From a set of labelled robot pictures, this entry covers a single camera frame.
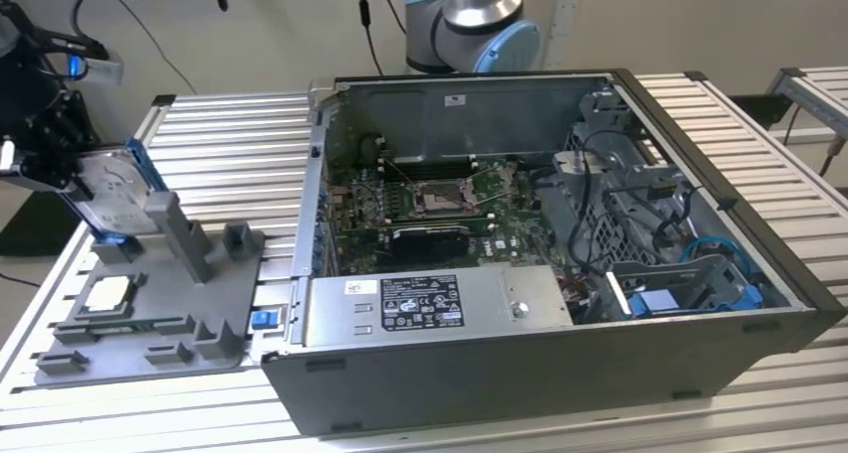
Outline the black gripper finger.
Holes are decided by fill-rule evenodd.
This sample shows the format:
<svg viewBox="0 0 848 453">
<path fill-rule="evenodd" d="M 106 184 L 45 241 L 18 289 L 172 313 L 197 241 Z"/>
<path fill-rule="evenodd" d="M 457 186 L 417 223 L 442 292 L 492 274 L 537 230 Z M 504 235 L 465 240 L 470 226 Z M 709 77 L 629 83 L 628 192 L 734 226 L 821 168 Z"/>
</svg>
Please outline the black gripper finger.
<svg viewBox="0 0 848 453">
<path fill-rule="evenodd" d="M 80 178 L 82 151 L 16 149 L 12 184 L 37 192 L 73 193 L 85 190 Z"/>
</svg>

